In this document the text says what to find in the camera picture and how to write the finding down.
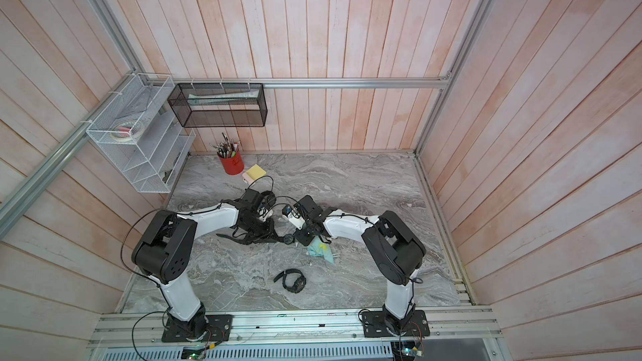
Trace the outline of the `teal microfiber cloth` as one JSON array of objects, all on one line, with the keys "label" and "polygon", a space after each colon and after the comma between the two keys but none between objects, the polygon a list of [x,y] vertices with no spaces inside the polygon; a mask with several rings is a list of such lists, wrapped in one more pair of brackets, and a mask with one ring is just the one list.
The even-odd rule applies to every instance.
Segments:
[{"label": "teal microfiber cloth", "polygon": [[315,237],[312,242],[307,245],[307,251],[311,257],[322,257],[329,264],[334,264],[334,255],[329,244],[323,242],[319,237]]}]

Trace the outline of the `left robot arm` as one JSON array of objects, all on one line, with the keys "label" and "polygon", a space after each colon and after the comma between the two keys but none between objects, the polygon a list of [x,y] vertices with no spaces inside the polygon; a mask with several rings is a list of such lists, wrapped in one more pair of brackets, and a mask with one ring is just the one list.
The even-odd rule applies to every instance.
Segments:
[{"label": "left robot arm", "polygon": [[192,247],[210,233],[242,245],[277,242],[271,191],[247,189],[236,200],[191,212],[158,211],[132,252],[131,260],[144,276],[159,285],[170,315],[190,322],[202,308],[187,277]]}]

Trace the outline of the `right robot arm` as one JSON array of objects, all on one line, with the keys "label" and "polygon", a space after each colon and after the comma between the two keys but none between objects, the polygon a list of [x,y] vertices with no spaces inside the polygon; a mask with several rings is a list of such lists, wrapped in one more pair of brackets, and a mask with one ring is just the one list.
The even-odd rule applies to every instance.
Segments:
[{"label": "right robot arm", "polygon": [[396,213],[361,216],[338,208],[324,210],[306,196],[294,204],[288,219],[296,227],[294,239],[306,247],[323,238],[346,238],[364,244],[388,281],[384,316],[399,325],[410,319],[416,309],[417,271],[426,248]]}]

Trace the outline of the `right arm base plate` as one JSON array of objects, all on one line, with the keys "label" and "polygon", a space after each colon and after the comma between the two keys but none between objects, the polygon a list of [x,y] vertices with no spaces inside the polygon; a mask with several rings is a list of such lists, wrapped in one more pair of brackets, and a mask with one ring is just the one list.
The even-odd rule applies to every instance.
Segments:
[{"label": "right arm base plate", "polygon": [[397,319],[386,309],[361,309],[358,313],[366,338],[417,337],[431,335],[424,311],[412,309],[404,319]]}]

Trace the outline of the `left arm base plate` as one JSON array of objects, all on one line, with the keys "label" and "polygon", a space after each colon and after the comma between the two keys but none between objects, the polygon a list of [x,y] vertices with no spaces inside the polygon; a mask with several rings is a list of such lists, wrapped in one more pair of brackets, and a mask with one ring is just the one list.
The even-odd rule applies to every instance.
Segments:
[{"label": "left arm base plate", "polygon": [[231,314],[196,314],[190,321],[180,321],[169,315],[162,343],[228,341],[232,319]]}]

